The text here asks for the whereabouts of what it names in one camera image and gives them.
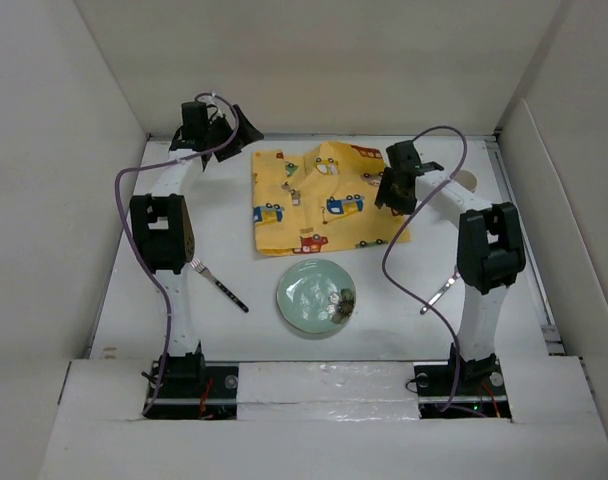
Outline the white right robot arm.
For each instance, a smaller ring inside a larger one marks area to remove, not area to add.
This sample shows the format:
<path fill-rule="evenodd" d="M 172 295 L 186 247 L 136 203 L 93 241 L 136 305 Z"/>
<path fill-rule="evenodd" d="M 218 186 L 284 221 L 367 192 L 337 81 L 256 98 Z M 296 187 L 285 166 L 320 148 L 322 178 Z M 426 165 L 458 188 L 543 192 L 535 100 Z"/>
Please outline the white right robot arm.
<path fill-rule="evenodd" d="M 457 333 L 461 359 L 446 369 L 446 381 L 467 394 L 483 379 L 476 362 L 495 354 L 495 336 L 508 289 L 525 268 L 523 234 L 517 208 L 493 203 L 466 189 L 435 163 L 420 161 L 412 141 L 386 149 L 385 168 L 375 206 L 411 216 L 428 204 L 458 229 L 456 268 L 465 283 Z"/>

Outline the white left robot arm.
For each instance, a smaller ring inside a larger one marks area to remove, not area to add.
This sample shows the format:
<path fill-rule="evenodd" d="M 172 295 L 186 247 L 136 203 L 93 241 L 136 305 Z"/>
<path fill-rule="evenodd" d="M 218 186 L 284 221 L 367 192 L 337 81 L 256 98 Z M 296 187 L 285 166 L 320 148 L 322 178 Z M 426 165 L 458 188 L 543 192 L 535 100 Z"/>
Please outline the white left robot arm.
<path fill-rule="evenodd" d="M 214 158 L 222 162 L 264 138 L 237 104 L 226 115 L 213 96 L 198 96 L 181 105 L 182 125 L 176 131 L 168 160 L 152 189 L 129 203 L 134 245 L 145 270 L 161 286 L 163 306 L 170 309 L 167 353 L 193 354 L 200 343 L 192 319 L 188 273 L 195 239 L 184 190 Z"/>

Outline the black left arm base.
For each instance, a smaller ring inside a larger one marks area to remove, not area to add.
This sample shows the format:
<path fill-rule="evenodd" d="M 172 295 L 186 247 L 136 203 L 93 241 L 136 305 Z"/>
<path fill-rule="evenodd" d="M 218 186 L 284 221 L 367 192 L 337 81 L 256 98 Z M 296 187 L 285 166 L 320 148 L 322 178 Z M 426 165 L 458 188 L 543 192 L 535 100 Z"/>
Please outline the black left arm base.
<path fill-rule="evenodd" d="M 141 376 L 147 381 L 143 417 L 150 420 L 220 421 L 237 418 L 239 364 L 206 362 L 198 350 L 152 363 Z"/>

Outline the yellow cartoon print cloth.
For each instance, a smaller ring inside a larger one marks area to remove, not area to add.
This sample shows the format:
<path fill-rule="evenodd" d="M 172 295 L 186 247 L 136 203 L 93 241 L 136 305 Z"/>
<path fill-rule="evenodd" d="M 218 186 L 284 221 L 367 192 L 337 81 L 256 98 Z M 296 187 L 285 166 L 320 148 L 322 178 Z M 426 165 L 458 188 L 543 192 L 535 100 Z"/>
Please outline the yellow cartoon print cloth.
<path fill-rule="evenodd" d="M 405 221 L 375 198 L 386 167 L 376 148 L 323 142 L 302 155 L 253 153 L 256 250 L 265 256 L 385 245 Z"/>

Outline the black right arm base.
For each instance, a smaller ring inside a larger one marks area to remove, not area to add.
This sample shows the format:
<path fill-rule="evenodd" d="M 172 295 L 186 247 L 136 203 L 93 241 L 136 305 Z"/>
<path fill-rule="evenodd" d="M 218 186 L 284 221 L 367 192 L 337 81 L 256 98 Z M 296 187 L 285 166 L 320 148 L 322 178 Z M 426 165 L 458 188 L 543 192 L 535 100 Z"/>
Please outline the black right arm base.
<path fill-rule="evenodd" d="M 419 417 L 428 419 L 511 419 L 500 360 L 495 354 L 481 361 L 460 362 L 455 348 L 447 360 L 413 363 L 405 388 L 417 396 Z"/>

